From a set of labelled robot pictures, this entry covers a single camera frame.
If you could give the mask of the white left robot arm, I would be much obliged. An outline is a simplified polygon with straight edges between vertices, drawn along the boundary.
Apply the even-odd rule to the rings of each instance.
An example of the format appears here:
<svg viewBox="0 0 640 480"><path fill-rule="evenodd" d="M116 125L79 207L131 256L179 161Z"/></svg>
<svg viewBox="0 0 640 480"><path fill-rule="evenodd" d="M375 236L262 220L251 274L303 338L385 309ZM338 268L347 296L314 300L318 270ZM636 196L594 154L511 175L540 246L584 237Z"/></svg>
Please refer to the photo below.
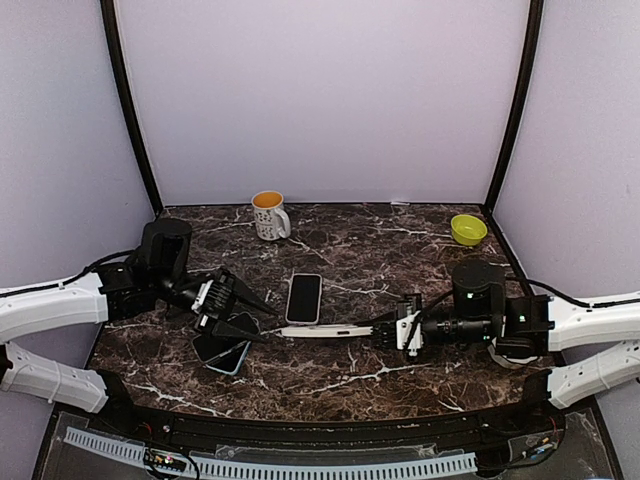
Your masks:
<svg viewBox="0 0 640 480"><path fill-rule="evenodd" d="M120 377L82 370L29 352L15 339L78 324L127 320L155 309L158 301L197 316L209 338L258 340L231 323L236 303L269 315L275 309L225 268L187 271L192 227L161 218L146 224L140 245L103 257L74 277L1 292L1 388L64 403L103 421L120 436L141 427L140 412Z"/></svg>

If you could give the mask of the white phone case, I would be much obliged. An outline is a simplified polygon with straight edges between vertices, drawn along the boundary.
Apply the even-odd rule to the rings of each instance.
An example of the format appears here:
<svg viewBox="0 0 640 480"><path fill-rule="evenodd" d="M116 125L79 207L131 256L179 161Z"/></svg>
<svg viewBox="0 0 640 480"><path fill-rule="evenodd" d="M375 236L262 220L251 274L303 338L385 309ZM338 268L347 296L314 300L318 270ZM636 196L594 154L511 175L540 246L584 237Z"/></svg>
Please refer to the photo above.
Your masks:
<svg viewBox="0 0 640 480"><path fill-rule="evenodd" d="M280 330L280 334L286 338L324 339L324 338L349 338L362 337L358 328L362 326L350 324L289 326Z"/></svg>

